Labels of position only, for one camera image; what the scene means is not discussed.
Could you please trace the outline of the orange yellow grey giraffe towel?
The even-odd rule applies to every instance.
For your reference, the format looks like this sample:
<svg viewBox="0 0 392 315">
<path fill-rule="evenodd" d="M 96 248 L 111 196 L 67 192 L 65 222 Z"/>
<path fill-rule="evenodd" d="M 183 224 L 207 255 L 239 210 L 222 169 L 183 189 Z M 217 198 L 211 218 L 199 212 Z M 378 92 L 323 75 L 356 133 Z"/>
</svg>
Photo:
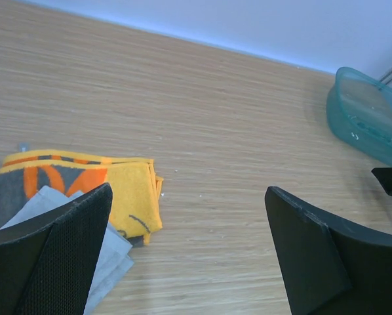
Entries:
<svg viewBox="0 0 392 315">
<path fill-rule="evenodd" d="M 162 229 L 159 210 L 163 178 L 152 159 L 104 157 L 63 150 L 8 155 L 0 168 L 0 228 L 44 186 L 66 197 L 103 183 L 113 191 L 109 222 L 133 246 L 147 245 Z"/>
</svg>

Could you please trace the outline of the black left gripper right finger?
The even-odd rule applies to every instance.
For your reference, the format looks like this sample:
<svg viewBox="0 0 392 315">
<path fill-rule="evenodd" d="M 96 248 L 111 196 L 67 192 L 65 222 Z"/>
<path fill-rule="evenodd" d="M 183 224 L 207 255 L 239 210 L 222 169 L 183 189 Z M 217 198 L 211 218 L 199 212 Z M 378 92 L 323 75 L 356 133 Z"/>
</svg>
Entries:
<svg viewBox="0 0 392 315">
<path fill-rule="evenodd" d="M 276 186 L 265 209 L 292 314 L 392 314 L 392 234 Z"/>
</svg>

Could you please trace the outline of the light grey panda towel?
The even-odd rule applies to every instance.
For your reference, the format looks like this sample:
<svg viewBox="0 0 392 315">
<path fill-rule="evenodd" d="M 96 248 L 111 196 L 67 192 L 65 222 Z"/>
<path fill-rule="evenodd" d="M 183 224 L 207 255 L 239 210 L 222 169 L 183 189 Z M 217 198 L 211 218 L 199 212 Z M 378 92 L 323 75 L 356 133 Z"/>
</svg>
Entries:
<svg viewBox="0 0 392 315">
<path fill-rule="evenodd" d="M 8 228 L 46 213 L 82 195 L 83 192 L 79 190 L 67 197 L 49 186 L 44 186 L 3 225 L 3 228 Z M 131 243 L 124 239 L 111 224 L 108 224 L 88 293 L 84 310 L 85 314 L 92 314 L 102 299 L 117 285 L 134 264 L 128 255 L 131 248 Z"/>
</svg>

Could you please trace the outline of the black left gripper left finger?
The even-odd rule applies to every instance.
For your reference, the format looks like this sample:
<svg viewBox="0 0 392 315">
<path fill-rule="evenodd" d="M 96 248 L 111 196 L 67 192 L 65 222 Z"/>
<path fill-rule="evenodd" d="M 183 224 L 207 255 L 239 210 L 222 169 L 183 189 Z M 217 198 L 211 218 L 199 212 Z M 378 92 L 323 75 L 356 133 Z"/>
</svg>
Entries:
<svg viewBox="0 0 392 315">
<path fill-rule="evenodd" d="M 0 230 L 0 314 L 82 314 L 111 211 L 90 192 Z"/>
</svg>

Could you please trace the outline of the teal transparent plastic tub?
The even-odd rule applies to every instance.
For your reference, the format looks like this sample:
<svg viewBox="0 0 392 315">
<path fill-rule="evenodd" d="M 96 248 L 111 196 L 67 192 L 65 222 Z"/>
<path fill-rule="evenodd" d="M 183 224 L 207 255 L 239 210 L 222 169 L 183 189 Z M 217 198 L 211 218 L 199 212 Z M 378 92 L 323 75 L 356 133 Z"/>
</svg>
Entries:
<svg viewBox="0 0 392 315">
<path fill-rule="evenodd" d="M 391 87 L 342 67 L 328 92 L 326 117 L 340 140 L 392 167 Z"/>
</svg>

